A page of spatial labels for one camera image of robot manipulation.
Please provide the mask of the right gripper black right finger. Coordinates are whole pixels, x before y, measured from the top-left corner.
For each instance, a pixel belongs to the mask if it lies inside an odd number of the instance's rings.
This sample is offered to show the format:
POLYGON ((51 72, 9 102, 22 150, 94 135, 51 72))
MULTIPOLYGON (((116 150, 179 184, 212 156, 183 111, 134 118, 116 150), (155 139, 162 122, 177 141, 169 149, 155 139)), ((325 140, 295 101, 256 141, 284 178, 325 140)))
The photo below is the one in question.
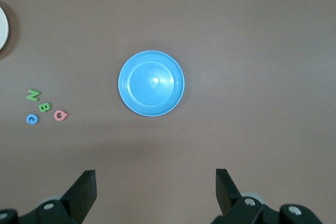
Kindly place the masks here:
POLYGON ((224 168, 216 170, 216 198, 222 214, 212 224, 261 223, 263 205, 253 197, 243 197, 224 168))

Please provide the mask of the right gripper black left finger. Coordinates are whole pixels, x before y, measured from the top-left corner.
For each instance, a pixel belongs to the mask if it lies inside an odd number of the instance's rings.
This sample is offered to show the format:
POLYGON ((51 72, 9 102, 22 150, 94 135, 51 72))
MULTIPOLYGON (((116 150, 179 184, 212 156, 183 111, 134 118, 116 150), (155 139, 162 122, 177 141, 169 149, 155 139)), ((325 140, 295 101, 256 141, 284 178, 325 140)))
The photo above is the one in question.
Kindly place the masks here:
POLYGON ((96 171, 86 170, 58 200, 40 204, 19 223, 83 223, 97 198, 96 171))

